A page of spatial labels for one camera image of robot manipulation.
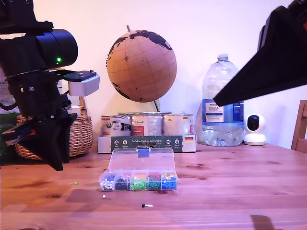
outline wooden chair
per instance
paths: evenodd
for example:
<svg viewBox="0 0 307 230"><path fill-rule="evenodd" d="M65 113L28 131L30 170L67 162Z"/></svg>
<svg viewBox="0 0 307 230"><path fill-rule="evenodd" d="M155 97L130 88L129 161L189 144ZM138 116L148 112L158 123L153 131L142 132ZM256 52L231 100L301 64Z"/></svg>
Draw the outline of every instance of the wooden chair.
<svg viewBox="0 0 307 230"><path fill-rule="evenodd" d="M299 104L297 120L292 141L292 150L307 153L307 100L301 100Z"/></svg>

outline water bottle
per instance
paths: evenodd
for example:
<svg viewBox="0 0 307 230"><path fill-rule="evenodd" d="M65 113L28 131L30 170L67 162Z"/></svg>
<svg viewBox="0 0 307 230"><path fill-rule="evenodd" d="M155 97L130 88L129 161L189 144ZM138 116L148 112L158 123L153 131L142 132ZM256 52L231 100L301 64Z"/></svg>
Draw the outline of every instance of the water bottle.
<svg viewBox="0 0 307 230"><path fill-rule="evenodd" d="M243 141L244 103L218 107L213 97L238 73L228 54L219 54L202 84L202 130L206 144L237 146Z"/></svg>

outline wicker basket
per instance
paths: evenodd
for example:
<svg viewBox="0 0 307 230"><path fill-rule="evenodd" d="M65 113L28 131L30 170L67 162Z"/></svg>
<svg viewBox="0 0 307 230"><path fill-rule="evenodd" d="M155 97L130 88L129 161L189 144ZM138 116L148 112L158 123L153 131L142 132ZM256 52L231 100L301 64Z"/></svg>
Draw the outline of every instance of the wicker basket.
<svg viewBox="0 0 307 230"><path fill-rule="evenodd" d="M84 154L92 147L93 144L92 117L87 114L84 98L79 97L79 101L81 115L77 117L71 126L69 141L70 157ZM17 124L24 121L26 121L24 117L17 116ZM38 156L21 145L16 144L15 147L19 156L26 159L41 160Z"/></svg>

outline push pin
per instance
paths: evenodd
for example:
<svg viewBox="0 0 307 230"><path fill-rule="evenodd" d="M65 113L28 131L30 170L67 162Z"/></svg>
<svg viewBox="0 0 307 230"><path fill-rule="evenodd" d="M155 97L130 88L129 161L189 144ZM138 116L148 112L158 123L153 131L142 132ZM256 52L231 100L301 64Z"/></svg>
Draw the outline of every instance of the push pin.
<svg viewBox="0 0 307 230"><path fill-rule="evenodd" d="M153 205L142 204L142 207L153 207Z"/></svg>

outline clear plastic container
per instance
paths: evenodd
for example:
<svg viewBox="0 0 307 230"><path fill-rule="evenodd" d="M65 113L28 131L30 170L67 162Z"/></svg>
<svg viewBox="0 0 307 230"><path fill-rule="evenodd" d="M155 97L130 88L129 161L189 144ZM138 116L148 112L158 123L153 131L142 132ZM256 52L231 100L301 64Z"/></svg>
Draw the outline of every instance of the clear plastic container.
<svg viewBox="0 0 307 230"><path fill-rule="evenodd" d="M175 190L178 176L172 149L115 149L100 176L100 191Z"/></svg>
<svg viewBox="0 0 307 230"><path fill-rule="evenodd" d="M236 75L238 69L219 54L206 73L202 85L202 130L206 144L237 146L243 141L243 102L218 107L213 98Z"/></svg>

